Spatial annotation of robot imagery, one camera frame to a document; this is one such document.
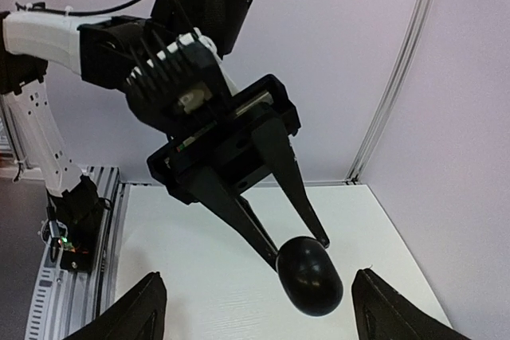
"black mount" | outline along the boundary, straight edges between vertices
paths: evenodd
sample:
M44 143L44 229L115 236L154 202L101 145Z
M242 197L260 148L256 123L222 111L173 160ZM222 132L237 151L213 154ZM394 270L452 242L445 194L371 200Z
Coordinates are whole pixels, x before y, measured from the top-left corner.
M65 340L163 340L166 309L167 289L159 273L152 272Z
M253 0L179 0L193 26L213 39L218 55L232 52ZM175 33L188 33L171 0L156 0L151 20Z
M65 191L62 197L50 198L55 205L55 214L48 218L59 220L68 229L66 240L69 244L61 244L64 251L60 267L90 272L104 210L109 206L99 198L96 184L85 175L81 176L80 183L73 190Z
M420 311L367 268L352 284L359 340L469 340Z
M13 55L7 52L3 38L3 20L9 12L0 13L0 95L22 92L21 84L34 80L42 81L48 61L28 55Z

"white wall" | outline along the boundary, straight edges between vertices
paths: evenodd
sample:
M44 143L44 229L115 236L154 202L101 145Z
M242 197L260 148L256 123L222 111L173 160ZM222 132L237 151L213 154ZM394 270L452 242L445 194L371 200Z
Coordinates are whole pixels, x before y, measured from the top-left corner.
M0 0L11 8L13 0ZM33 2L38 0L18 0ZM97 9L125 0L46 0ZM242 87L273 72L287 85L303 130L295 148L308 180L347 173L383 93L415 0L255 0L226 67ZM147 16L151 1L130 10ZM49 98L73 157L120 166L145 181L145 158L164 143L123 97L52 66Z
M362 179L453 325L510 338L510 0L435 0Z

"white table surface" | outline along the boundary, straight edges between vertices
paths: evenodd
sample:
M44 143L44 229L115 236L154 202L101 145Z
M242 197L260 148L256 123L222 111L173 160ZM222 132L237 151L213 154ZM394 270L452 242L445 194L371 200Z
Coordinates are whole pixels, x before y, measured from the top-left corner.
M307 193L344 284L343 301L330 315L301 314L277 274L236 232L204 207L185 206L158 186L131 187L116 299L148 272L159 271L168 292L165 339L355 340L351 285L360 268L372 267L418 308L449 325L367 186L311 187ZM280 189L253 188L244 196L277 246L310 235Z

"black egg-shaped object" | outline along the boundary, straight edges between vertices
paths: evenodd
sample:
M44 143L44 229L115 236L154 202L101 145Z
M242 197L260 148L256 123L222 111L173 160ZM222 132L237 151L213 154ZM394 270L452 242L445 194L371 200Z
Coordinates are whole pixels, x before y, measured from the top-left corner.
M291 302L306 315L327 315L342 300L342 281L318 240L299 236L286 242L278 252L277 272Z

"gray floor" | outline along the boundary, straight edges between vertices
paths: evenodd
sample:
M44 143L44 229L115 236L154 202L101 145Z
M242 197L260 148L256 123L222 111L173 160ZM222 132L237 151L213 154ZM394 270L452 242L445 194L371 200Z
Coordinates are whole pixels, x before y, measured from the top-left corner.
M0 338L20 340L44 245L37 236L45 219L43 182L0 178Z

